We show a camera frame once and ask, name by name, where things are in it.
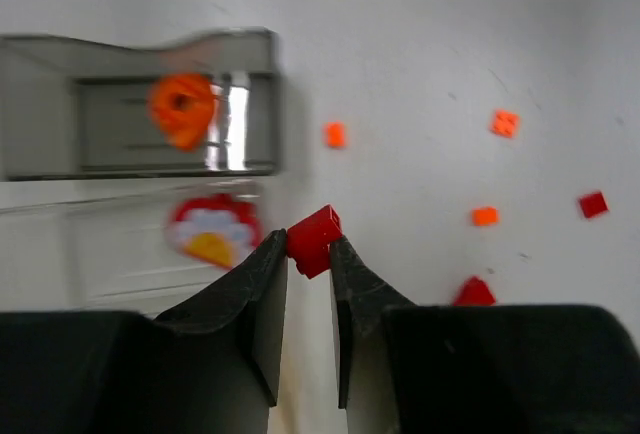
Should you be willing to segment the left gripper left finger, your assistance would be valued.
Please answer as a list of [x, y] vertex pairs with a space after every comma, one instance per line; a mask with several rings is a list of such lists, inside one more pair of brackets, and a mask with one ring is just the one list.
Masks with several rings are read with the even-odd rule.
[[155, 318], [6, 312], [5, 433], [264, 433], [278, 397], [286, 233]]

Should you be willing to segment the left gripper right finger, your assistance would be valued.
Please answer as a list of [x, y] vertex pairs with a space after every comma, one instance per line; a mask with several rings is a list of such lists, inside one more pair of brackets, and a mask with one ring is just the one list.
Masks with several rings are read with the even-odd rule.
[[635, 433], [639, 354], [589, 305], [422, 306], [346, 238], [329, 250], [352, 433]]

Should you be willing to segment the red lego brick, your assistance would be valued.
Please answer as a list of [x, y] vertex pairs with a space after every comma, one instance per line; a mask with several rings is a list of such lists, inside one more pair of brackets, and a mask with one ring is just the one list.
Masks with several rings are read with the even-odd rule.
[[492, 306], [497, 299], [489, 285], [480, 277], [471, 276], [464, 281], [456, 294], [453, 306]]

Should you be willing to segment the red flower lego piece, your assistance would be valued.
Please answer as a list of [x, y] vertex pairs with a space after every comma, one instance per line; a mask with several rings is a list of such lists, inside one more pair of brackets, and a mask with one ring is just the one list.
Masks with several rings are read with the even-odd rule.
[[256, 205], [225, 193], [181, 202], [165, 232], [179, 252], [226, 270], [240, 265], [263, 239]]

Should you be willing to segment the dark red lego piece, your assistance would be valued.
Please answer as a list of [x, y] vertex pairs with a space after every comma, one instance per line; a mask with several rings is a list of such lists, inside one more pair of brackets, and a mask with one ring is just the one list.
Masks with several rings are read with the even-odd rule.
[[311, 280], [330, 269], [329, 246], [341, 236], [340, 217], [327, 204], [287, 230], [286, 254]]

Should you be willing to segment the small orange lego stud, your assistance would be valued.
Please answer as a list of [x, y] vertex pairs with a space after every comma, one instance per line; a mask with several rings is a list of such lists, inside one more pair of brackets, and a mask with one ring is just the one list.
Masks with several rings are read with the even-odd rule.
[[510, 111], [497, 109], [494, 111], [494, 117], [490, 124], [490, 130], [493, 134], [513, 139], [518, 133], [520, 125], [520, 117]]

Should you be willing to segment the orange round lego piece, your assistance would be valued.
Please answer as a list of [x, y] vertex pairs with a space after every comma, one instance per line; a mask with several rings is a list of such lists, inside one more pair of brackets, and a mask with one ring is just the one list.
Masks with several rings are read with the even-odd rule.
[[190, 151], [207, 137], [218, 112], [218, 96], [200, 73], [179, 73], [155, 82], [148, 98], [150, 118], [173, 147]]

